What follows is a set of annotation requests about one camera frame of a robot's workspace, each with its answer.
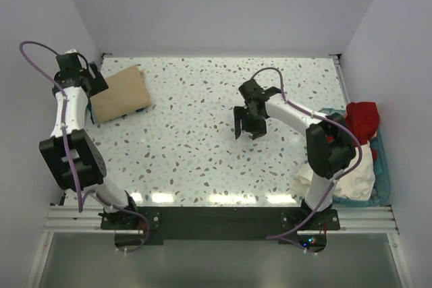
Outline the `beige t-shirt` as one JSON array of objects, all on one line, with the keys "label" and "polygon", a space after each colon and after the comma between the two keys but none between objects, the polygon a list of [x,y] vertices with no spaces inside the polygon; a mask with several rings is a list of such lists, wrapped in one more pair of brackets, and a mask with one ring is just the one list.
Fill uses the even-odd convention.
[{"label": "beige t-shirt", "polygon": [[90,98],[99,123],[120,118],[123,114],[146,108],[152,103],[143,72],[137,65],[125,68],[105,78],[105,81],[109,88]]}]

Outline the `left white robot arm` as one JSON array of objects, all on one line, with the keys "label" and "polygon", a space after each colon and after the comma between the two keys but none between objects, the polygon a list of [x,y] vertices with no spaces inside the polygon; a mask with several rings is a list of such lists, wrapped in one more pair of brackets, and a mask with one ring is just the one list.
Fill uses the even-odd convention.
[{"label": "left white robot arm", "polygon": [[57,55],[56,60],[55,126],[50,137],[40,142],[40,153],[57,185],[76,193],[80,212],[87,197],[92,197],[103,207],[104,229],[145,230],[135,201],[108,178],[104,158],[84,129],[90,98],[108,89],[104,77],[78,52]]}]

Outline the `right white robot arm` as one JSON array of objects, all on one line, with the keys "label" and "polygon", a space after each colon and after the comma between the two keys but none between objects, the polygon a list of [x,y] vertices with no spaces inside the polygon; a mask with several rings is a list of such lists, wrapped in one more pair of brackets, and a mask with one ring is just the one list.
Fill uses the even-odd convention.
[{"label": "right white robot arm", "polygon": [[301,222],[268,239],[280,239],[303,226],[316,229],[325,220],[323,211],[331,208],[336,181],[349,171],[355,157],[362,158],[361,149],[354,148],[356,137],[340,114],[316,113],[286,100],[283,91],[276,87],[264,89],[252,78],[238,90],[244,105],[234,107],[235,137],[247,132],[253,140],[260,138],[267,133],[266,120],[277,119],[305,137],[308,165],[313,170],[311,185],[302,200]]}]

